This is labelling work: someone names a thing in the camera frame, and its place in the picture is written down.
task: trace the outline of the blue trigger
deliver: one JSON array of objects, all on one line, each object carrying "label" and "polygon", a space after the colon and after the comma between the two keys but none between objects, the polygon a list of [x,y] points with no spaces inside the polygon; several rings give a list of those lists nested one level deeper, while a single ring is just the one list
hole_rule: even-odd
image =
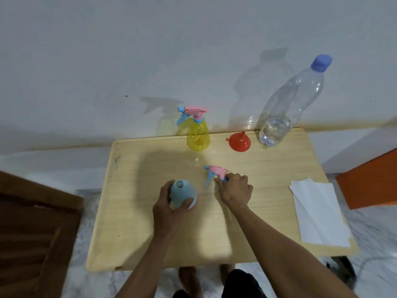
[{"label": "blue trigger", "polygon": [[178,119],[178,121],[176,122],[176,125],[180,125],[182,122],[185,121],[186,118],[190,117],[190,115],[187,115],[185,113],[182,113],[181,118]]},{"label": "blue trigger", "polygon": [[208,179],[207,179],[207,183],[205,184],[206,186],[211,182],[211,179],[213,177],[216,177],[216,174],[213,172],[208,171]]}]

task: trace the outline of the person's left arm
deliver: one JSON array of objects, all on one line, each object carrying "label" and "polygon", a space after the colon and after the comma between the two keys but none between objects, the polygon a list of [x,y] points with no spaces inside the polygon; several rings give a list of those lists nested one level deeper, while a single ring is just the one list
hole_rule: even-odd
[{"label": "person's left arm", "polygon": [[154,297],[156,293],[168,248],[178,233],[187,209],[193,202],[193,198],[187,199],[180,208],[172,210],[168,203],[168,195],[173,183],[174,180],[171,180],[161,187],[158,201],[153,206],[153,238],[141,261],[117,293],[116,298],[147,298]]}]

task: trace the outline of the white paper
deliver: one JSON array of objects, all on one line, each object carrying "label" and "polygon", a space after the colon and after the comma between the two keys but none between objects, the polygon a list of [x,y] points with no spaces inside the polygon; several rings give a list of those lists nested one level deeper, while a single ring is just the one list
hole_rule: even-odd
[{"label": "white paper", "polygon": [[343,221],[332,184],[307,178],[291,181],[290,189],[303,242],[350,247],[350,230]]}]

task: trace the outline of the hand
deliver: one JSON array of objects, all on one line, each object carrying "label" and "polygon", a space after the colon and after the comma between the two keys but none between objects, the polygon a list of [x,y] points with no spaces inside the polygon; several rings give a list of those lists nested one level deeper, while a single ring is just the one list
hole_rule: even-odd
[{"label": "hand", "polygon": [[214,179],[219,187],[219,195],[229,208],[231,206],[246,206],[251,199],[252,190],[254,187],[248,184],[248,177],[246,175],[228,173],[226,175],[227,182],[220,178]]},{"label": "hand", "polygon": [[158,201],[153,206],[154,237],[156,238],[172,240],[179,231],[187,209],[194,201],[194,198],[191,197],[185,200],[178,209],[171,209],[168,196],[174,181],[168,181],[161,187]]}]

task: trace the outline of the person's right arm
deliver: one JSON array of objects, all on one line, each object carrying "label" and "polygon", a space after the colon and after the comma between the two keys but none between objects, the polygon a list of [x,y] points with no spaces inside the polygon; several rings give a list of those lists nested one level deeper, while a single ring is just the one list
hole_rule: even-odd
[{"label": "person's right arm", "polygon": [[357,298],[327,267],[304,247],[265,223],[248,207],[253,190],[248,177],[215,179],[221,200],[236,217],[256,259],[279,298]]}]

